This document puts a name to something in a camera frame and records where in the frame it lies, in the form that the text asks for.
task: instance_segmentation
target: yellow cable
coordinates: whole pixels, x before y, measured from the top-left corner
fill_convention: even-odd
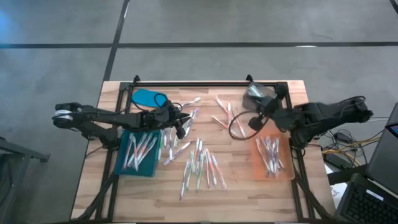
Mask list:
[[[332,152],[326,152],[326,153],[324,153],[324,154],[331,154],[331,153],[341,153],[341,154],[344,154],[344,155],[346,155],[346,156],[352,158],[352,159],[357,163],[357,165],[359,165],[359,166],[361,165],[361,163],[360,163],[358,160],[354,159],[354,157],[353,157],[352,155],[348,154],[347,152],[343,152],[343,151],[339,151],[339,150],[334,150],[334,151],[332,151]]]
[[[334,149],[334,150],[326,150],[326,151],[323,151],[323,152],[326,152],[326,153],[328,153],[328,152],[335,152],[335,151],[343,151],[343,149],[346,149],[346,148],[348,148],[348,147],[352,147],[352,146],[355,146],[355,145],[357,145],[357,144],[362,144],[362,143],[368,143],[368,142],[376,142],[376,141],[378,141],[380,138],[374,138],[374,139],[368,139],[368,140],[363,140],[363,141],[358,141],[358,142],[354,142],[354,143],[351,143],[351,144],[349,144],[349,145],[347,145],[347,146],[345,146],[345,147],[343,147],[343,148],[341,148],[341,149]]]

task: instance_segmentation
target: black stand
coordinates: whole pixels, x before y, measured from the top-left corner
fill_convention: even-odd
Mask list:
[[[19,155],[22,158],[22,163],[18,167],[16,171],[16,176],[12,179],[11,189],[9,193],[6,195],[6,200],[4,205],[1,208],[1,215],[0,215],[0,223],[10,223],[10,215],[11,210],[15,204],[16,194],[19,190],[19,187],[22,184],[27,166],[29,165],[29,161],[31,158],[39,159],[40,162],[47,162],[50,155],[49,154],[42,154],[31,149],[18,146],[17,144],[13,144],[7,142],[4,138],[0,137],[0,150],[9,152],[10,154]]]

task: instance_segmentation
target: laptop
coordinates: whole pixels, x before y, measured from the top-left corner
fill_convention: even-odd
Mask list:
[[[398,103],[366,168],[354,174],[335,218],[353,223],[398,223]]]

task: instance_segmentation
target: blue cloth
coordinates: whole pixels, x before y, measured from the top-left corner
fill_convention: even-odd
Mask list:
[[[158,107],[156,103],[160,106],[164,104],[166,101],[167,96],[164,93],[158,93],[156,91],[150,91],[150,90],[137,90],[133,95],[132,95],[132,100],[143,106],[150,106],[150,107]]]

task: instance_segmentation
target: electronic device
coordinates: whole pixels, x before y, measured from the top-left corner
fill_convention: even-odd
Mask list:
[[[365,176],[354,174],[349,181],[335,213],[337,219],[357,223],[398,223],[398,199],[387,191],[398,193],[398,138],[394,131],[397,122],[398,103],[366,167]]]
[[[353,167],[352,163],[341,158],[340,156],[337,156],[335,153],[324,154],[323,160],[342,170],[350,169]]]

